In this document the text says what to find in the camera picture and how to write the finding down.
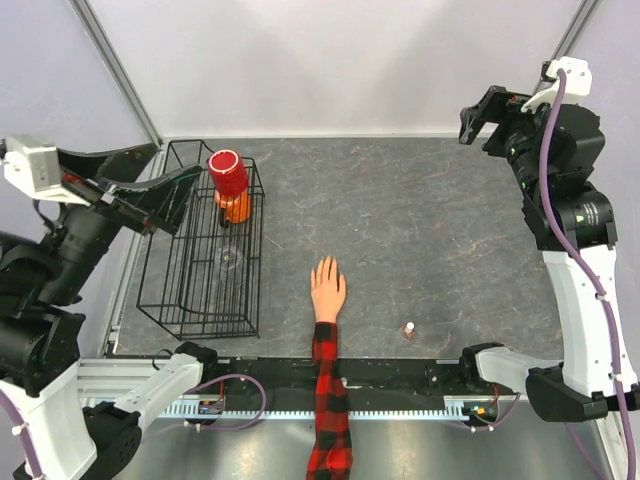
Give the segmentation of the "glitter nail polish bottle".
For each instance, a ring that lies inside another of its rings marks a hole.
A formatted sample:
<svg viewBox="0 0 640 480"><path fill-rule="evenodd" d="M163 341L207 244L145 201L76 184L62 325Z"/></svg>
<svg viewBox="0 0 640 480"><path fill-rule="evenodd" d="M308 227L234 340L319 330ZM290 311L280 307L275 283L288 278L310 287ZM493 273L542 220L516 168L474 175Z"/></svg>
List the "glitter nail polish bottle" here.
<svg viewBox="0 0 640 480"><path fill-rule="evenodd" d="M403 326L400 327L400 334L407 340L412 340L415 335L416 335L416 331L415 328L413 331L407 331L406 330L406 324L404 324Z"/></svg>

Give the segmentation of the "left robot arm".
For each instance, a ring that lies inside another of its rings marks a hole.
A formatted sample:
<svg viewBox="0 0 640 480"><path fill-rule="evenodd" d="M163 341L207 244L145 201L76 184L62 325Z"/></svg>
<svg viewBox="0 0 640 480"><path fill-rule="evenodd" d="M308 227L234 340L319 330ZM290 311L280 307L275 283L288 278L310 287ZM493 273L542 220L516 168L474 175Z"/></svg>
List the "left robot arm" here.
<svg viewBox="0 0 640 480"><path fill-rule="evenodd" d="M104 180L111 202L62 207L39 242L2 237L1 404L25 453L16 478L111 479L173 401L218 385L215 351L186 342L130 392L84 407L77 338L85 317L69 311L121 229L178 230L202 172L192 165L141 183Z"/></svg>

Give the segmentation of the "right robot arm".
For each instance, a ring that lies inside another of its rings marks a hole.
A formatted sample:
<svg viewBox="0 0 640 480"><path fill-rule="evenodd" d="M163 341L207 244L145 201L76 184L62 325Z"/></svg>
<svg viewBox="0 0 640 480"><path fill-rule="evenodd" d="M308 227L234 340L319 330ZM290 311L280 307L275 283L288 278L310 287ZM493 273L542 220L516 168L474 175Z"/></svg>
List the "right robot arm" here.
<svg viewBox="0 0 640 480"><path fill-rule="evenodd" d="M474 142L482 127L496 129L482 149L504 158L523 196L524 220L549 273L561 322L563 358L547 361L500 343L465 348L458 381L467 392L492 383L526 395L546 422L578 423L618 410L615 375L622 375L626 407L639 407L639 381L622 344L617 321L609 322L599 292L615 306L617 230L613 207L590 182L605 146L600 119L576 105L560 107L549 147L543 145L551 112L548 101L531 110L530 97L491 86L481 100L460 112L459 141ZM540 164L546 150L548 163Z"/></svg>

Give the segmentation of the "red plaid sleeve forearm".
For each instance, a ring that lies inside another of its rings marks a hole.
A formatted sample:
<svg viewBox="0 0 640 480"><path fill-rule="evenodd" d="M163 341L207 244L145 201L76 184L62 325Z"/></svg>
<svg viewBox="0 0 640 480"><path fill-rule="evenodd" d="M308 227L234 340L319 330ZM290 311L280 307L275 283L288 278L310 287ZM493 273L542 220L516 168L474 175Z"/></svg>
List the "red plaid sleeve forearm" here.
<svg viewBox="0 0 640 480"><path fill-rule="evenodd" d="M314 395L315 441L307 479L348 479L353 465L346 388L338 369L336 324L317 323L312 339L316 372Z"/></svg>

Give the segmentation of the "mannequin hand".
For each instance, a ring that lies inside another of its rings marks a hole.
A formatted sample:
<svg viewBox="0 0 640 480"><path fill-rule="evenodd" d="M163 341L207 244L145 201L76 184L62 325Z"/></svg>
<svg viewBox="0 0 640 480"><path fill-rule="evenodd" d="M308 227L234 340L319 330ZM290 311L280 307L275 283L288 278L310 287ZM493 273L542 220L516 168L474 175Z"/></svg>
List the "mannequin hand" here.
<svg viewBox="0 0 640 480"><path fill-rule="evenodd" d="M346 277L335 258L327 256L311 269L310 294L315 322L335 324L347 296Z"/></svg>

